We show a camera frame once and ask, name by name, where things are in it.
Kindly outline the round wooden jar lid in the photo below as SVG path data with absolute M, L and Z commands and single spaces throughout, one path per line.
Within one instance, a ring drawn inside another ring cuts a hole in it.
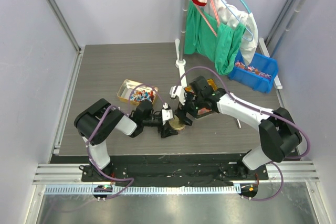
M 178 118 L 175 118 L 174 120 L 169 121 L 169 125 L 172 126 L 182 126 L 184 124 L 180 123 Z

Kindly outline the clear glass jar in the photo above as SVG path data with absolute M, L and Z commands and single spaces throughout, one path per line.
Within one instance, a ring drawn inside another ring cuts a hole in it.
M 185 125 L 182 125 L 182 126 L 172 126 L 172 129 L 180 132 L 180 131 L 183 131 L 185 129 Z

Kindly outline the gold tin of gummy candies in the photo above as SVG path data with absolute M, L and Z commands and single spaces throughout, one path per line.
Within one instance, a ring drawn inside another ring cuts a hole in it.
M 195 119 L 205 117 L 214 111 L 206 106 L 197 106 L 197 97 L 204 98 L 205 94 L 210 94 L 217 90 L 217 85 L 213 79 L 205 79 L 204 77 L 197 77 L 189 86 L 185 89 L 186 101 L 191 100 L 194 104 L 194 108 L 187 109 L 187 112 Z

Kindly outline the silver metal scoop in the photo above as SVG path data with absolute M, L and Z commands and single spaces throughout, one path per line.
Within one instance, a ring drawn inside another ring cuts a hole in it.
M 236 124 L 237 124 L 237 127 L 239 128 L 239 129 L 241 129 L 242 127 L 241 127 L 241 123 L 240 123 L 240 120 L 239 119 L 236 119 Z

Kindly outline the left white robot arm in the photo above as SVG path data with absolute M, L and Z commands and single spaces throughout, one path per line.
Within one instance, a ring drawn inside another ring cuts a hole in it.
M 167 103 L 155 112 L 150 101 L 142 101 L 130 115 L 126 115 L 106 99 L 100 99 L 76 117 L 74 126 L 85 141 L 94 176 L 105 182 L 113 173 L 106 144 L 113 130 L 135 138 L 145 127 L 155 127 L 161 138 L 166 138 L 178 135 L 169 124 L 173 119 L 173 111 Z

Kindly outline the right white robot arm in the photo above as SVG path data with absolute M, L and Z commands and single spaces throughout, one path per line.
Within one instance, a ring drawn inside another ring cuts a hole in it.
M 258 131 L 259 146 L 237 161 L 237 173 L 242 179 L 250 179 L 256 169 L 267 163 L 282 162 L 301 143 L 301 134 L 286 109 L 257 107 L 223 88 L 213 89 L 203 76 L 197 77 L 190 86 L 190 91 L 182 86 L 170 89 L 171 98 L 179 100 L 175 114 L 181 124 L 191 126 L 193 122 L 186 115 L 195 117 L 200 109 L 206 108 L 234 117 Z

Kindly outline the green cloth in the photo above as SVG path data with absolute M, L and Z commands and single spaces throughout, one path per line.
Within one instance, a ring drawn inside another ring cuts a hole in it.
M 184 53 L 201 54 L 215 64 L 220 75 L 228 75 L 234 68 L 244 32 L 245 26 L 241 23 L 237 28 L 223 23 L 218 26 L 215 18 L 199 11 L 196 5 L 189 1 Z

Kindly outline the blue plastic bin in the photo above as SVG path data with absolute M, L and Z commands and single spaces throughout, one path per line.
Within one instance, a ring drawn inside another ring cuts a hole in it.
M 237 53 L 230 80 L 235 80 L 255 91 L 269 93 L 279 71 L 278 62 L 259 53 L 255 53 L 250 65 L 244 63 L 241 52 Z

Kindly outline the white cloth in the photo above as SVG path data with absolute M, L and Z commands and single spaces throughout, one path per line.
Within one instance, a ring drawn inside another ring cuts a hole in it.
M 258 28 L 253 13 L 239 10 L 225 0 L 213 0 L 219 21 L 232 29 L 245 26 L 240 44 L 240 53 L 246 65 L 251 64 L 258 46 Z

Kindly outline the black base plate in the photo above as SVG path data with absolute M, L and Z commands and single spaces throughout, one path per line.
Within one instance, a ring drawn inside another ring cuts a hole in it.
M 82 182 L 110 182 L 133 187 L 215 187 L 231 186 L 235 181 L 267 180 L 263 165 L 248 171 L 242 166 L 243 154 L 125 155 L 112 156 L 101 175 L 93 165 L 80 165 Z

